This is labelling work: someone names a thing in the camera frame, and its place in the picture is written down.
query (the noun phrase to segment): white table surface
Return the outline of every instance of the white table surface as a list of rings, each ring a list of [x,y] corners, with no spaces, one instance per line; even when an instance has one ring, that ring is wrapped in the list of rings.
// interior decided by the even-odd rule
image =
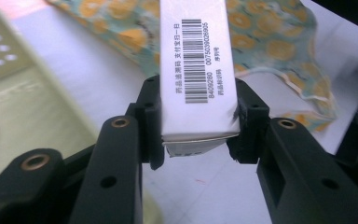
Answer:
[[[314,136],[334,153],[358,106],[358,27],[310,0],[303,3],[319,22],[316,57],[331,77],[339,108],[338,119]],[[136,101],[145,80],[137,65],[69,16],[48,7],[13,22],[98,128],[106,119],[123,115]],[[272,75],[245,81],[272,113],[310,107]],[[164,223],[270,223],[255,170],[255,165],[237,164],[223,146],[196,157],[166,155],[156,171],[144,165],[144,186],[160,205]]]

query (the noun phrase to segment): barcode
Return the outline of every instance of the barcode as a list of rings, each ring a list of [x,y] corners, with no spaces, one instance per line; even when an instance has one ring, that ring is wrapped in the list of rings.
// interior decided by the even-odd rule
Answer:
[[[208,103],[201,20],[182,20],[186,104]]]

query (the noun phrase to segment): white box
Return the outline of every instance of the white box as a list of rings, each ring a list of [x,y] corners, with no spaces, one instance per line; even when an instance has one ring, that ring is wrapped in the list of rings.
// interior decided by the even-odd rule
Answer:
[[[161,0],[160,10],[162,138],[173,156],[200,154],[240,131],[226,2]]]

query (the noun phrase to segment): screw hole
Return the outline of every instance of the screw hole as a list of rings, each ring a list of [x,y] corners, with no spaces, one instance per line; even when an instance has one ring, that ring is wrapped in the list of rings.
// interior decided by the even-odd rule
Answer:
[[[101,187],[104,189],[112,188],[117,183],[117,179],[114,176],[105,177],[101,180]]]
[[[22,162],[21,169],[24,171],[37,170],[48,164],[49,160],[50,156],[46,154],[33,155]]]
[[[278,123],[285,129],[295,129],[297,127],[294,122],[288,119],[282,119]]]
[[[115,119],[112,122],[112,126],[115,128],[123,128],[130,124],[130,121],[127,119]]]
[[[323,178],[322,183],[324,184],[325,187],[329,189],[339,189],[339,184],[332,179]]]

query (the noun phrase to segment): fabric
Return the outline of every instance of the fabric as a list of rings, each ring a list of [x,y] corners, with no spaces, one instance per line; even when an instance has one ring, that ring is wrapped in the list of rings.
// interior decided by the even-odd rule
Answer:
[[[159,74],[159,0],[47,0],[138,63],[147,77]],[[336,117],[330,82],[314,59],[316,20],[299,0],[227,0],[236,77],[269,72],[314,111],[288,111],[310,131]]]

